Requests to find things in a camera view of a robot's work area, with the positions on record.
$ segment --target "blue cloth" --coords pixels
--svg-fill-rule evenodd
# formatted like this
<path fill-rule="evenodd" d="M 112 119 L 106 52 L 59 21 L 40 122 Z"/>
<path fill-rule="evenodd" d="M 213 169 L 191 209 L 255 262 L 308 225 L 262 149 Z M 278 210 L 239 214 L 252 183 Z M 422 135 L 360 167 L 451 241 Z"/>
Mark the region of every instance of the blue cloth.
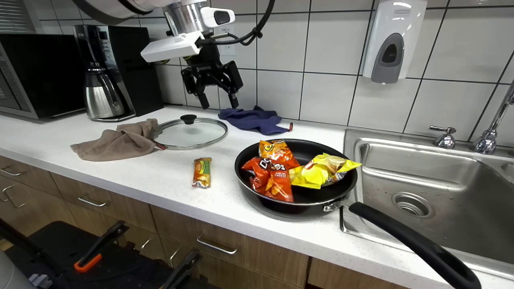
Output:
<path fill-rule="evenodd" d="M 223 109 L 220 111 L 218 117 L 228 121 L 239 130 L 255 130 L 262 135 L 278 135 L 289 132 L 289 129 L 278 127 L 281 117 L 274 111 L 263 111 L 258 106 L 255 106 L 254 111 Z"/>

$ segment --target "coffee machine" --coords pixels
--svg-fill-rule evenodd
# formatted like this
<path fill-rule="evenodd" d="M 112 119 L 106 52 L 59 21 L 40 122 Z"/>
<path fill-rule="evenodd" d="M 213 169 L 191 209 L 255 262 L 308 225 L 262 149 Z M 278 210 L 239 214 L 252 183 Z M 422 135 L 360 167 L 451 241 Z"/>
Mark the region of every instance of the coffee machine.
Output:
<path fill-rule="evenodd" d="M 140 52 L 149 44 L 144 27 L 75 26 L 87 66 L 85 105 L 91 121 L 117 122 L 162 108 L 157 72 Z"/>

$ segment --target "glass lid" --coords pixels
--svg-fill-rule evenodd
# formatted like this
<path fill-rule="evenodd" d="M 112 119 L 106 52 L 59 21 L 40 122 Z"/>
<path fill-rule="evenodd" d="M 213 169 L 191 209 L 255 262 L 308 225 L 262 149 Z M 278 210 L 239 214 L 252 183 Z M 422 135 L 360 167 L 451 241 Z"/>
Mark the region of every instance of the glass lid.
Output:
<path fill-rule="evenodd" d="M 228 129 L 217 119 L 185 114 L 165 122 L 154 130 L 154 141 L 168 149 L 194 149 L 210 146 L 225 138 Z"/>

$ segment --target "brown cloth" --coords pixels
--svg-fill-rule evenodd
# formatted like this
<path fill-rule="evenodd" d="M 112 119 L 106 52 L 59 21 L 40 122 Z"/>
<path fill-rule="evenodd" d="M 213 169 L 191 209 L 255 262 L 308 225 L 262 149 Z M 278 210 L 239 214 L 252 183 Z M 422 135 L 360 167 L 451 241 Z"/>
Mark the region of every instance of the brown cloth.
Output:
<path fill-rule="evenodd" d="M 104 130 L 98 140 L 72 145 L 80 159 L 104 162 L 130 159 L 157 151 L 151 132 L 157 127 L 156 119 L 123 124 L 115 130 Z"/>

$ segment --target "microwave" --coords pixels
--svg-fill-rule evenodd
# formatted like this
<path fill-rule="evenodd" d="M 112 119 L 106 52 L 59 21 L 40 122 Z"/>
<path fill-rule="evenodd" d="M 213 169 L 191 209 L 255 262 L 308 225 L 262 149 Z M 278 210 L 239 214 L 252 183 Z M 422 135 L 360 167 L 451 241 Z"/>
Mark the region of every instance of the microwave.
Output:
<path fill-rule="evenodd" d="M 0 113 L 48 121 L 85 109 L 72 35 L 0 34 Z"/>

